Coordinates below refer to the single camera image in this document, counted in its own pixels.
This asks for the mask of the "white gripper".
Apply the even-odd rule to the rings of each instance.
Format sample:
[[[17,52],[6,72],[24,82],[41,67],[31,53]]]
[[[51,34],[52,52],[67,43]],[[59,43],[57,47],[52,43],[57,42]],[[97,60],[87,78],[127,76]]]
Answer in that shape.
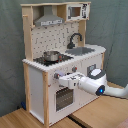
[[[80,79],[83,77],[83,74],[81,73],[72,73],[69,75],[62,76],[58,79],[59,84],[65,87],[68,87],[69,89],[75,89]]]

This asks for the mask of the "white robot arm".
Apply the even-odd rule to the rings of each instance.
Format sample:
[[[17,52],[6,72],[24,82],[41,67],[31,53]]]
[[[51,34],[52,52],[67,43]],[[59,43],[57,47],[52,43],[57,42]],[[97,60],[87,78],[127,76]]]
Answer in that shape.
[[[92,70],[87,76],[75,72],[59,78],[59,83],[69,89],[78,87],[93,95],[107,95],[128,99],[128,85],[123,88],[114,88],[107,85],[106,73],[101,69]]]

